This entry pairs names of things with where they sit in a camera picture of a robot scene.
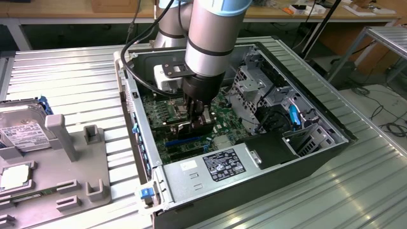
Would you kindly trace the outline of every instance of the motherboard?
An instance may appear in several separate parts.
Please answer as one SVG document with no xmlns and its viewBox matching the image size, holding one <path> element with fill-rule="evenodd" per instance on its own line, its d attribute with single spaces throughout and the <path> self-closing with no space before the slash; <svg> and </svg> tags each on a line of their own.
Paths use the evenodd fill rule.
<svg viewBox="0 0 407 229">
<path fill-rule="evenodd" d="M 159 101 L 152 95 L 141 97 L 164 165 L 224 149 L 235 145 L 239 139 L 248 136 L 241 119 L 235 114 L 225 96 L 228 96 L 227 93 L 219 93 L 211 103 L 211 112 L 216 118 L 212 133 L 185 140 L 168 139 L 164 130 L 165 126 L 187 121 L 183 98 Z"/>
</svg>

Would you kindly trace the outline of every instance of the metal bracket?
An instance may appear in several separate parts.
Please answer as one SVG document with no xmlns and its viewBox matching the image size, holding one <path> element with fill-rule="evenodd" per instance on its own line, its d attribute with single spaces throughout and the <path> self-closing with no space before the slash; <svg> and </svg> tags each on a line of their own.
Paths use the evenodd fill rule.
<svg viewBox="0 0 407 229">
<path fill-rule="evenodd" d="M 187 67 L 181 61 L 173 61 L 163 64 L 163 70 L 168 78 L 179 78 L 193 76 L 195 72 Z"/>
</svg>

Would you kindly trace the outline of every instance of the power supply label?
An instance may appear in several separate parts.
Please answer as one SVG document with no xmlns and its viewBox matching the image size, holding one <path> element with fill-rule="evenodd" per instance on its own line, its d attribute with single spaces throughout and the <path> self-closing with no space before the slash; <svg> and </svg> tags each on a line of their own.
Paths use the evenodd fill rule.
<svg viewBox="0 0 407 229">
<path fill-rule="evenodd" d="M 217 182 L 245 172 L 233 149 L 203 157 L 212 179 Z"/>
<path fill-rule="evenodd" d="M 37 123 L 5 127 L 0 132 L 19 149 L 48 144 L 47 135 Z"/>
</svg>

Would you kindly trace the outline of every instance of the blue tab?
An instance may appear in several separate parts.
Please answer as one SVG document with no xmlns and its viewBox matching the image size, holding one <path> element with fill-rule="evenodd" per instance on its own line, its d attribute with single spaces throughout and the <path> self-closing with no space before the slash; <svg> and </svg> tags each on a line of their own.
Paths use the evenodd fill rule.
<svg viewBox="0 0 407 229">
<path fill-rule="evenodd" d="M 44 107 L 45 107 L 45 113 L 47 113 L 48 115 L 53 115 L 53 112 L 52 112 L 52 110 L 51 110 L 51 107 L 49 107 L 48 100 L 47 100 L 45 96 L 41 95 L 40 98 L 39 98 L 37 100 L 39 100 L 39 102 L 43 103 L 43 105 L 44 105 Z"/>
<path fill-rule="evenodd" d="M 293 125 L 300 125 L 299 111 L 293 105 L 289 105 L 289 118 Z"/>
<path fill-rule="evenodd" d="M 133 134 L 139 133 L 139 127 L 137 126 L 139 126 L 137 123 L 135 123 L 133 128 L 132 128 Z"/>
<path fill-rule="evenodd" d="M 151 187 L 140 190 L 140 199 L 151 198 L 155 196 L 153 189 Z"/>
</svg>

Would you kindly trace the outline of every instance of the metal grating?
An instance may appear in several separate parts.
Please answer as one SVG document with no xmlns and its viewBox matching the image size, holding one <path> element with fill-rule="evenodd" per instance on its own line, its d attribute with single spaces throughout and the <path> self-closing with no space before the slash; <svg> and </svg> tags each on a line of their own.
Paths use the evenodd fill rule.
<svg viewBox="0 0 407 229">
<path fill-rule="evenodd" d="M 407 28 L 367 27 L 365 33 L 403 58 L 407 58 Z"/>
<path fill-rule="evenodd" d="M 269 37 L 261 42 L 327 108 L 357 136 L 357 143 L 295 184 L 229 210 L 192 228 L 404 228 L 407 161 L 389 139 L 371 128 L 324 79 L 288 47 Z M 151 228 L 137 213 L 139 184 L 124 118 L 119 109 L 112 53 L 121 46 L 19 52 L 8 99 L 49 97 L 69 117 L 68 131 L 89 123 L 105 129 L 113 203 L 48 223 L 41 228 Z"/>
</svg>

